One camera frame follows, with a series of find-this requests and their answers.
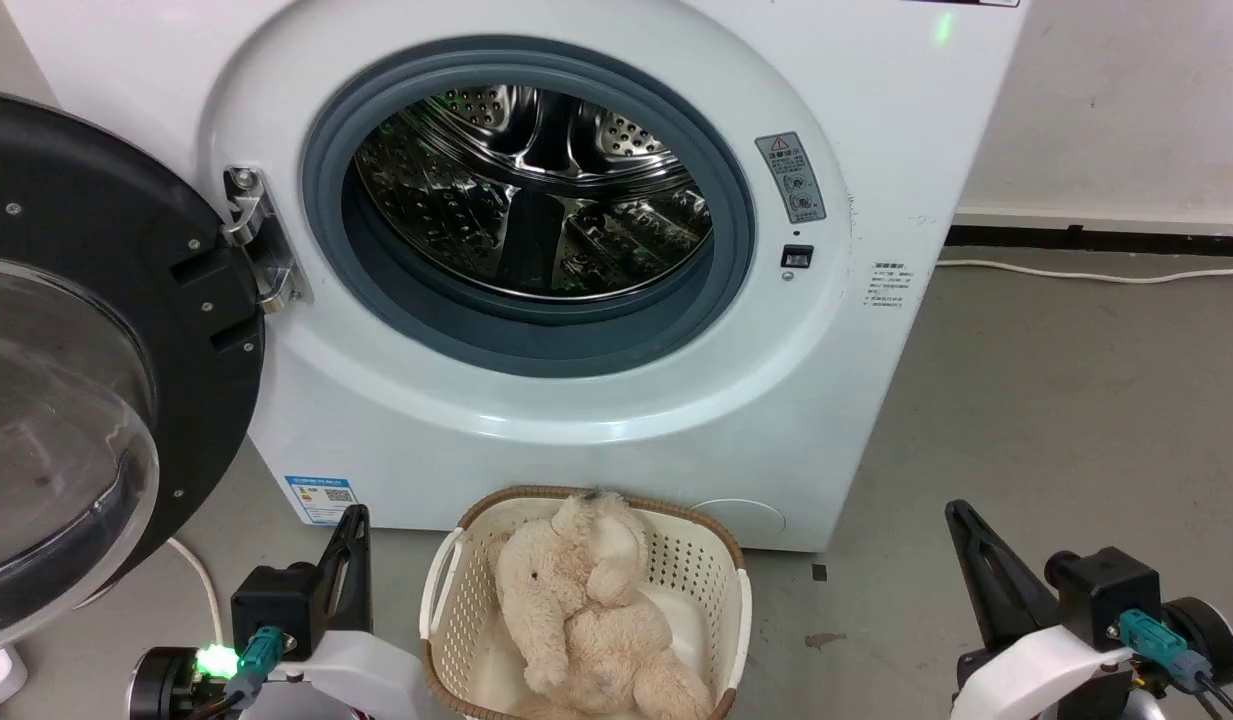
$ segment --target floor stain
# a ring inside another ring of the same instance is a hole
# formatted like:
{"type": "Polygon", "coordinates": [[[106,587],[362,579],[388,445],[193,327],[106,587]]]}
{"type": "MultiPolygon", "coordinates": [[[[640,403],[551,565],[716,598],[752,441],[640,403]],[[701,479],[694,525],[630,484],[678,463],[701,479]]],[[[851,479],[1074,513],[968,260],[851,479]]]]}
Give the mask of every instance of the floor stain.
{"type": "Polygon", "coordinates": [[[845,632],[816,632],[814,635],[808,635],[806,637],[804,637],[803,644],[805,644],[805,646],[808,647],[815,647],[816,650],[821,650],[821,647],[827,646],[827,644],[836,641],[845,641],[846,639],[848,639],[848,635],[846,635],[845,632]]]}

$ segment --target plastic basket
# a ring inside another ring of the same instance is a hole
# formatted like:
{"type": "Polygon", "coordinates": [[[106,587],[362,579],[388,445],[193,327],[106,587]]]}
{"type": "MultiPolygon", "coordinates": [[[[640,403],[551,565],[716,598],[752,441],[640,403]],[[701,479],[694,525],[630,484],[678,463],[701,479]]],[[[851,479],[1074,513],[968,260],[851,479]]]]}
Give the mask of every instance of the plastic basket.
{"type": "MultiPolygon", "coordinates": [[[[520,487],[485,497],[434,555],[420,598],[420,661],[434,697],[466,718],[515,720],[508,711],[529,693],[525,662],[498,612],[488,544],[551,517],[576,492],[584,488],[520,487]]],[[[709,719],[725,718],[743,673],[753,607],[740,546],[699,512],[625,501],[649,525],[649,577],[640,589],[665,612],[674,651],[715,697],[709,719]]]]}

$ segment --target blue and white sticker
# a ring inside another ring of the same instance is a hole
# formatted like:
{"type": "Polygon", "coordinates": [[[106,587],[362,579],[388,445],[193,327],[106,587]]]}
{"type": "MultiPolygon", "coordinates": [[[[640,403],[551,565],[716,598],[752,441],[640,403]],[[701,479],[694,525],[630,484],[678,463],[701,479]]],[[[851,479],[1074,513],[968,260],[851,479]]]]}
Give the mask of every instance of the blue and white sticker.
{"type": "Polygon", "coordinates": [[[309,523],[316,525],[340,523],[346,507],[358,502],[350,480],[287,475],[287,485],[292,488],[292,497],[296,497],[296,502],[305,508],[309,523]]]}

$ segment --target teal connector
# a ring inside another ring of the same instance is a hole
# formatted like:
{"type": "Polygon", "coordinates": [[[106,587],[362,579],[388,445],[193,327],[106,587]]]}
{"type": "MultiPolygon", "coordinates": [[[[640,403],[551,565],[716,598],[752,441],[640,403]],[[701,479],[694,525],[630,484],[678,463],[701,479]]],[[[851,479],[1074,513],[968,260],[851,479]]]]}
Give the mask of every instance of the teal connector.
{"type": "Polygon", "coordinates": [[[1118,634],[1124,646],[1132,648],[1136,655],[1163,666],[1186,692],[1195,693],[1201,689],[1197,674],[1202,673],[1211,678],[1211,662],[1189,650],[1189,644],[1171,628],[1144,612],[1123,612],[1118,619],[1118,634]]]}
{"type": "Polygon", "coordinates": [[[238,673],[224,687],[226,697],[232,697],[237,692],[242,693],[242,700],[233,706],[236,710],[245,710],[256,702],[265,679],[274,672],[274,667],[277,667],[279,662],[284,660],[284,653],[286,653],[284,644],[286,641],[287,635],[274,625],[265,625],[256,630],[250,641],[247,641],[247,650],[242,651],[242,656],[238,657],[238,673]]]}

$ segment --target black baseboard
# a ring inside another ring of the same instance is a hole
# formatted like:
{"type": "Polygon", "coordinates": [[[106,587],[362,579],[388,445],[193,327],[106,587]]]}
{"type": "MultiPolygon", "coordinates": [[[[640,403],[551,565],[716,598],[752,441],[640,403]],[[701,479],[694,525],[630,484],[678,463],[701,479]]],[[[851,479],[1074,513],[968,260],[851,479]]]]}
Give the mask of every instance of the black baseboard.
{"type": "Polygon", "coordinates": [[[1233,258],[1233,237],[1084,231],[1081,224],[1069,224],[1065,229],[954,224],[944,238],[944,245],[1038,247],[1038,249],[1044,250],[1144,252],[1152,255],[1222,255],[1233,258]]]}

